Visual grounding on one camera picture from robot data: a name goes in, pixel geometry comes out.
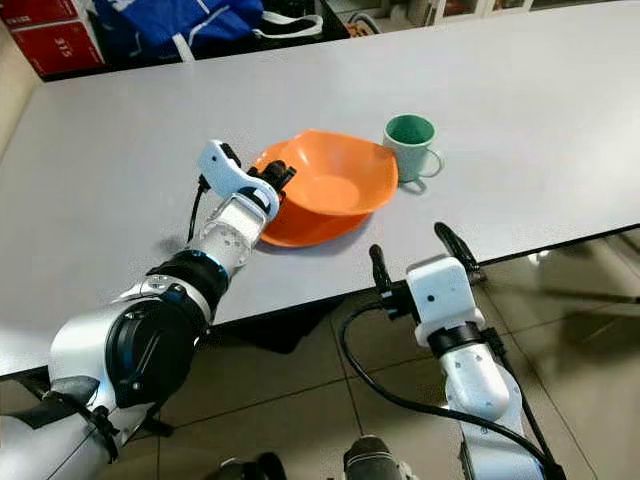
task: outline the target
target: tiled floor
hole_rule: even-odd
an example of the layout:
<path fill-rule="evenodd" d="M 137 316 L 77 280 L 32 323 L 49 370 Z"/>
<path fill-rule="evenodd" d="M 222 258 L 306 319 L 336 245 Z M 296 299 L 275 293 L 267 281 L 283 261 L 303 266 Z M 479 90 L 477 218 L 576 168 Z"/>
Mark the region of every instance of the tiled floor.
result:
<path fill-rule="evenodd" d="M 639 249 L 636 230 L 500 263 L 474 291 L 569 479 L 640 471 Z M 454 423 L 386 403 L 345 366 L 340 320 L 371 299 L 348 298 L 288 356 L 228 341 L 207 347 L 161 412 L 175 434 L 130 442 L 100 479 L 198 479 L 226 458 L 269 450 L 292 479 L 339 478 L 342 453 L 375 433 L 423 480 L 462 480 Z M 439 366 L 415 346 L 410 319 L 370 314 L 350 340 L 389 389 L 442 404 Z M 0 384 L 2 411 L 33 402 L 20 388 Z"/>

